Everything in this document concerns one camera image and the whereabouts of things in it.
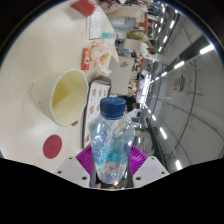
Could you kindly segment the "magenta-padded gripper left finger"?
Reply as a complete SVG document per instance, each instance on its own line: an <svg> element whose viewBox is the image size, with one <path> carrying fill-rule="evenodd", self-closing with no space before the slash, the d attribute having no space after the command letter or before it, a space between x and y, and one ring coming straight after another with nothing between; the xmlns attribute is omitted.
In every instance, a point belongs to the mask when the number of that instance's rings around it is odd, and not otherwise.
<svg viewBox="0 0 224 224"><path fill-rule="evenodd" d="M96 178L91 147L88 146L76 156L68 156L55 174L84 188L94 186Z"/></svg>

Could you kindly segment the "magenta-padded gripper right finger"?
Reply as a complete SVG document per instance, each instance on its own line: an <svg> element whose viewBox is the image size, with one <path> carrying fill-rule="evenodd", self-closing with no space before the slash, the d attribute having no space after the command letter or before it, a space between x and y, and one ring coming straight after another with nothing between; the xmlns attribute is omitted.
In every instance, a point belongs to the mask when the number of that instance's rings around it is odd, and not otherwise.
<svg viewBox="0 0 224 224"><path fill-rule="evenodd" d="M132 147L127 176L128 188L140 188L168 175L169 172L155 156L147 156Z"/></svg>

